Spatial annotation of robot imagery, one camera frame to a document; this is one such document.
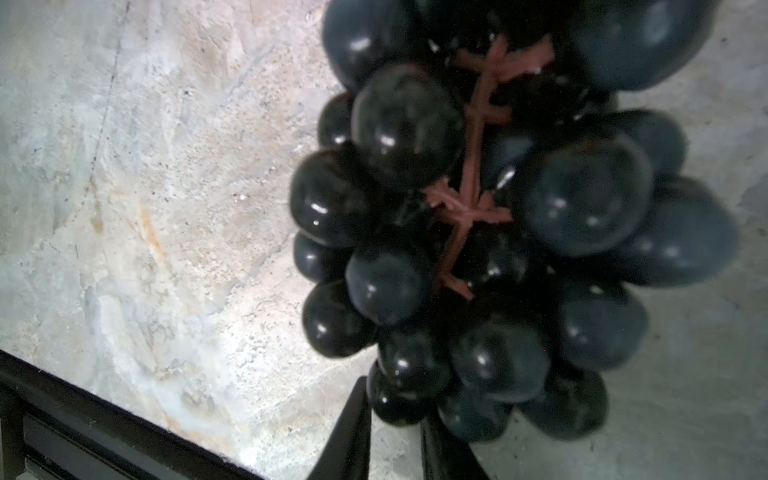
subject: grape stem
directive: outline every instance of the grape stem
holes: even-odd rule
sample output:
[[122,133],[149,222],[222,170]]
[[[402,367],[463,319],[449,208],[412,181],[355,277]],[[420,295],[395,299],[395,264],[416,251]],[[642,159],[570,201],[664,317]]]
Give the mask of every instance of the grape stem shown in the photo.
[[475,83],[472,99],[465,108],[467,117],[466,149],[462,168],[462,182],[458,192],[443,177],[424,189],[427,202],[438,207],[435,220],[453,225],[453,231],[437,264],[433,293],[448,287],[472,300],[474,294],[464,280],[451,273],[453,266],[467,243],[469,231],[475,222],[506,223],[512,221],[508,208],[496,207],[489,191],[480,191],[480,159],[482,134],[486,124],[508,124],[511,109],[491,104],[491,95],[499,84],[524,74],[537,74],[554,60],[554,49],[549,35],[523,52],[507,52],[508,42],[499,35],[486,55],[459,50],[453,58],[458,68],[476,71],[480,77]]

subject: marble surface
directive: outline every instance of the marble surface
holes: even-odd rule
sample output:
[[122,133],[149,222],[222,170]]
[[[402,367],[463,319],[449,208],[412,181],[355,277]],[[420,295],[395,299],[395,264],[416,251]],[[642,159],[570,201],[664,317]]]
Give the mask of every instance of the marble surface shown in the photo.
[[[368,350],[304,341],[293,168],[340,87],[322,0],[0,0],[0,348],[229,460],[303,478]],[[768,2],[729,0],[701,54],[624,95],[679,119],[686,173],[743,227],[720,278],[642,291],[606,429],[515,418],[492,478],[765,478]],[[418,431],[376,421],[371,478],[420,478]]]

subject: bunch of grapes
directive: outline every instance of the bunch of grapes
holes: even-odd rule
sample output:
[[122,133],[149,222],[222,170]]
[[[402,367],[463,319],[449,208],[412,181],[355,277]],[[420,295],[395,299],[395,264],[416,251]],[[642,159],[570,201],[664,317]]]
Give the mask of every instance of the bunch of grapes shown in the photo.
[[625,283],[723,269],[735,223],[680,176],[686,139],[615,92],[699,50],[715,0],[332,0],[323,46],[346,93],[318,121],[290,211],[320,354],[378,343],[374,412],[436,412],[491,441],[513,408],[545,434],[601,427],[600,372],[647,313]]

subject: gray stone background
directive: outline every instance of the gray stone background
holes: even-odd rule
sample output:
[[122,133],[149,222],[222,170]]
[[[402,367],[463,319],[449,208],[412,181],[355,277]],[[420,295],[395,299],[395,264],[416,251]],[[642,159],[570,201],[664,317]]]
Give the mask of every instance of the gray stone background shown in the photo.
[[[686,173],[737,215],[720,278],[641,292],[607,427],[516,416],[493,478],[768,478],[768,2],[726,0],[669,111]],[[276,480],[303,478],[375,355],[306,345],[293,168],[340,91],[321,0],[0,0],[0,348]],[[418,430],[376,421],[371,478],[420,478]]]

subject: red plastic stem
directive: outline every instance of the red plastic stem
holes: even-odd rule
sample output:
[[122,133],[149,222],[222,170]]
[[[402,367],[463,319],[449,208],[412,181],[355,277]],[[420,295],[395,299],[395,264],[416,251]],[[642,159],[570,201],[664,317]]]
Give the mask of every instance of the red plastic stem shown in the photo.
[[540,72],[541,68],[554,60],[554,50],[548,35],[522,53],[507,53],[507,47],[506,37],[499,35],[487,55],[459,50],[453,58],[454,66],[476,71],[480,77],[465,109],[467,130],[462,184],[456,192],[449,187],[449,179],[444,177],[424,189],[427,202],[433,207],[439,207],[435,212],[435,220],[453,225],[448,245],[438,260],[434,293],[446,286],[467,300],[472,300],[474,294],[467,283],[451,274],[467,243],[472,225],[475,222],[512,221],[508,208],[496,207],[491,193],[480,191],[483,129],[486,124],[507,124],[511,118],[510,108],[491,105],[491,95],[500,83],[524,74]]

